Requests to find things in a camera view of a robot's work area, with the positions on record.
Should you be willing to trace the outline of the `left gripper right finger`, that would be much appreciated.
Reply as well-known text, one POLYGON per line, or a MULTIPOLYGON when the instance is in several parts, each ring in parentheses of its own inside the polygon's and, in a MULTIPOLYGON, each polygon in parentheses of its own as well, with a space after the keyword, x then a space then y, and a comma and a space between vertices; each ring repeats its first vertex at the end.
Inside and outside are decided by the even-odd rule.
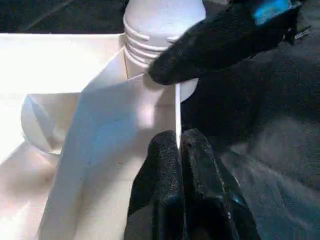
POLYGON ((181 135, 187 235, 191 240, 259 240, 239 184, 197 129, 181 135))

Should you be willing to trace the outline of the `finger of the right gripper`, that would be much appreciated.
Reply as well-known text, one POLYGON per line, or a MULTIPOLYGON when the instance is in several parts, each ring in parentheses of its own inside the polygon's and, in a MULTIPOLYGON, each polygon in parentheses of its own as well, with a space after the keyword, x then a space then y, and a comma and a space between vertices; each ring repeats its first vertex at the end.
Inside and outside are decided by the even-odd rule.
POLYGON ((189 28, 148 68, 158 84, 173 85, 220 71, 294 43, 301 0, 233 0, 189 28))

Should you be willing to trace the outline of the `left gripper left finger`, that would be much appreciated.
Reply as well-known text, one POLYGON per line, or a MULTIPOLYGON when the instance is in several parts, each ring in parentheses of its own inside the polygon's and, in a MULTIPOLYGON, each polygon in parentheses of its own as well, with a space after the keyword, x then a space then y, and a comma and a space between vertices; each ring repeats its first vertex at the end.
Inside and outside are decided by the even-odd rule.
POLYGON ((185 197, 176 133, 155 135, 131 189, 125 240, 182 240, 185 197))

